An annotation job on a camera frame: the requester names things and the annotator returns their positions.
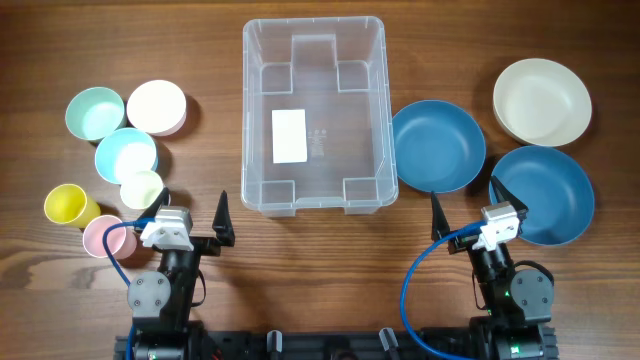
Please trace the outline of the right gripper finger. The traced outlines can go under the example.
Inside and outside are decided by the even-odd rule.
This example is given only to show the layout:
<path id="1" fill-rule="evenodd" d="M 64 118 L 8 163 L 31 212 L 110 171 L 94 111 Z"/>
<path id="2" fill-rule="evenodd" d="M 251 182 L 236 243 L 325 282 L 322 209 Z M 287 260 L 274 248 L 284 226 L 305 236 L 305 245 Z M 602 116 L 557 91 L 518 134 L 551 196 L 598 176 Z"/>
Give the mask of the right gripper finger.
<path id="1" fill-rule="evenodd" d="M 491 176 L 490 184 L 498 203 L 509 202 L 517 213 L 527 213 L 529 211 L 528 207 L 513 195 L 495 175 Z"/>
<path id="2" fill-rule="evenodd" d="M 438 200 L 435 192 L 430 193 L 431 206 L 432 206 L 432 231 L 431 237 L 434 242 L 446 237 L 450 232 L 449 223 L 443 208 Z"/>

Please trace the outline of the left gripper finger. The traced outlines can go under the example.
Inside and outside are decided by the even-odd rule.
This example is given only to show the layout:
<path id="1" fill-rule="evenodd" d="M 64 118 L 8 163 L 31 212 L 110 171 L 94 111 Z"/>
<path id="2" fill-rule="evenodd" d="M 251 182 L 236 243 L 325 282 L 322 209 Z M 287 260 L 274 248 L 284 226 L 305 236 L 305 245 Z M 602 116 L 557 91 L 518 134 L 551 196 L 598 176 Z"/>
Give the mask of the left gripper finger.
<path id="1" fill-rule="evenodd" d="M 218 240 L 234 240 L 235 233 L 229 212 L 228 196 L 222 191 L 212 223 L 212 229 Z"/>
<path id="2" fill-rule="evenodd" d="M 170 191 L 167 187 L 164 187 L 152 204 L 147 207 L 139 218 L 135 221 L 134 231 L 136 233 L 142 233 L 146 224 L 153 220 L 161 206 L 168 206 L 170 204 Z"/>

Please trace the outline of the pale green cup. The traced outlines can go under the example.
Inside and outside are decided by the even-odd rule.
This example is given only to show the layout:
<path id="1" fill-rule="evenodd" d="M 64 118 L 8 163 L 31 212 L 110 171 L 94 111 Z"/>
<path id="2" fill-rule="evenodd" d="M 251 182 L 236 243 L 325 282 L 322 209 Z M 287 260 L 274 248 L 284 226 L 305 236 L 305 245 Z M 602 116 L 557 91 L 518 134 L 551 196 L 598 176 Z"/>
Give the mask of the pale green cup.
<path id="1" fill-rule="evenodd" d="M 122 202 L 134 210 L 143 210 L 153 204 L 164 188 L 161 177 L 152 170 L 143 170 L 127 177 L 120 188 Z"/>

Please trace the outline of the dark blue bowl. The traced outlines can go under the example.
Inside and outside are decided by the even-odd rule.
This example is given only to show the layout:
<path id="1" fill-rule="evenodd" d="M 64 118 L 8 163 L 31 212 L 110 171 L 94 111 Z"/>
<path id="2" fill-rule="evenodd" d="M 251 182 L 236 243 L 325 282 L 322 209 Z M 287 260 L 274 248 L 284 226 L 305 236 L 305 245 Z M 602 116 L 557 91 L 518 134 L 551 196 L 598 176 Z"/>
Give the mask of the dark blue bowl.
<path id="1" fill-rule="evenodd" d="M 577 240 L 591 225 L 595 193 L 582 167 L 554 148 L 524 146 L 504 155 L 492 175 L 528 207 L 521 238 L 542 246 Z"/>
<path id="2" fill-rule="evenodd" d="M 398 177 L 416 190 L 457 191 L 484 166 L 484 134 L 474 118 L 453 103 L 414 102 L 395 114 L 392 126 Z"/>

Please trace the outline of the light blue small bowl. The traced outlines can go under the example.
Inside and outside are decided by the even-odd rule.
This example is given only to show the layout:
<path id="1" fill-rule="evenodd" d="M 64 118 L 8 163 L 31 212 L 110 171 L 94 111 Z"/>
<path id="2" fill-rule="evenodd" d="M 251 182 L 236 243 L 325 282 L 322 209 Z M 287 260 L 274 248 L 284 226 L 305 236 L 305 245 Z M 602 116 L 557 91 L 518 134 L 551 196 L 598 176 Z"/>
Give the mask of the light blue small bowl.
<path id="1" fill-rule="evenodd" d="M 95 168 L 105 181 L 122 184 L 129 176 L 156 170 L 159 157 L 154 139 L 136 128 L 118 129 L 96 148 Z"/>

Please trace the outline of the yellow cup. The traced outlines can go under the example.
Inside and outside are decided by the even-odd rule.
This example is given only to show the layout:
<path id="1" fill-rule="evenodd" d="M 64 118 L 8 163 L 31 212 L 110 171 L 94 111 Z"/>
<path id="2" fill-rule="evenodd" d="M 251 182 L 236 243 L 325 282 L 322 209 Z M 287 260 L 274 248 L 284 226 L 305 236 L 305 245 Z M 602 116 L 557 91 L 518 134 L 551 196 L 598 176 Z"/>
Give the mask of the yellow cup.
<path id="1" fill-rule="evenodd" d="M 45 216 L 53 223 L 85 228 L 101 215 L 97 202 L 76 184 L 62 184 L 50 191 L 44 202 Z"/>

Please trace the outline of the pink white small bowl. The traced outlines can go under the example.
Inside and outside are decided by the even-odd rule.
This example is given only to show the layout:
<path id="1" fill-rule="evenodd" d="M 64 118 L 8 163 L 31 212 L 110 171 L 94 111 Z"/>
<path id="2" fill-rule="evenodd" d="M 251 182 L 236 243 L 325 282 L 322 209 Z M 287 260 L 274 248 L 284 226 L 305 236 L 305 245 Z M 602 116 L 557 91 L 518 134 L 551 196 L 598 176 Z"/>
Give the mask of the pink white small bowl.
<path id="1" fill-rule="evenodd" d="M 129 122 L 155 136 L 176 133 L 187 118 L 187 98 L 181 88 L 167 80 L 151 80 L 138 86 L 126 105 Z"/>

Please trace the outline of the cream large bowl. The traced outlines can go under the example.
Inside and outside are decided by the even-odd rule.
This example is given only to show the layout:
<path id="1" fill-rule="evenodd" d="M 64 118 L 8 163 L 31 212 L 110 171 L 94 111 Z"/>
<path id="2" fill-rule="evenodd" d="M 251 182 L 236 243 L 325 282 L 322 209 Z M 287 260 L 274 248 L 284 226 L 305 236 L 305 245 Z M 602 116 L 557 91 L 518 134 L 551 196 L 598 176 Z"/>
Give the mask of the cream large bowl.
<path id="1" fill-rule="evenodd" d="M 498 124 L 521 143 L 559 147 L 583 135 L 593 105 L 584 82 L 566 66 L 528 58 L 497 77 L 492 107 Z"/>

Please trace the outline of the mint green small bowl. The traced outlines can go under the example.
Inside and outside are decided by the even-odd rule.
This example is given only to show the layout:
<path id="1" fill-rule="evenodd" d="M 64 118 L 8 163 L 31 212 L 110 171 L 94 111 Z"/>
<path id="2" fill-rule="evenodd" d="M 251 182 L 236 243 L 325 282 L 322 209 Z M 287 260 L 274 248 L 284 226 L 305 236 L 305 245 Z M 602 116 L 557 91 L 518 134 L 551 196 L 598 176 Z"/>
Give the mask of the mint green small bowl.
<path id="1" fill-rule="evenodd" d="M 65 112 L 69 132 L 81 140 L 99 142 L 126 124 L 121 96 L 107 87 L 92 87 L 74 96 Z"/>

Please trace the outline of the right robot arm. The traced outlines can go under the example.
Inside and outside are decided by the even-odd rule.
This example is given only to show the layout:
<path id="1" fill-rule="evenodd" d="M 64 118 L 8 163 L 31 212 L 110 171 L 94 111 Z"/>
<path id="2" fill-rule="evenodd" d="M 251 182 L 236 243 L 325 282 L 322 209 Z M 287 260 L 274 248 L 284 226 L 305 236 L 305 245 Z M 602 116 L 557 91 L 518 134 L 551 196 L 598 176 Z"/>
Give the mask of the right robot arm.
<path id="1" fill-rule="evenodd" d="M 451 356 L 472 359 L 557 359 L 555 330 L 548 326 L 554 300 L 553 275 L 529 260 L 512 260 L 506 242 L 522 233 L 528 207 L 495 176 L 496 203 L 482 209 L 486 230 L 457 235 L 447 243 L 451 254 L 465 252 L 472 265 L 474 294 L 481 295 L 485 316 L 464 328 L 424 328 L 428 345 Z"/>

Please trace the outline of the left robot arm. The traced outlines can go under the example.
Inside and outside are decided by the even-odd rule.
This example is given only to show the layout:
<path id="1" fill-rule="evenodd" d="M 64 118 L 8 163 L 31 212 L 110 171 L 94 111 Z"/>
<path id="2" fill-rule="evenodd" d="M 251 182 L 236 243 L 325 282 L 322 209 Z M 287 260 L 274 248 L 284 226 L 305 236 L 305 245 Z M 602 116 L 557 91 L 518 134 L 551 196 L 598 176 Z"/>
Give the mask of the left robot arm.
<path id="1" fill-rule="evenodd" d="M 198 282 L 204 283 L 200 261 L 217 257 L 235 245 L 228 197 L 220 195 L 212 222 L 212 236 L 191 234 L 188 208 L 172 206 L 163 188 L 152 205 L 134 222 L 145 247 L 161 254 L 155 271 L 136 276 L 128 286 L 132 326 L 124 350 L 126 359 L 221 359 L 222 351 L 204 325 L 189 319 Z"/>

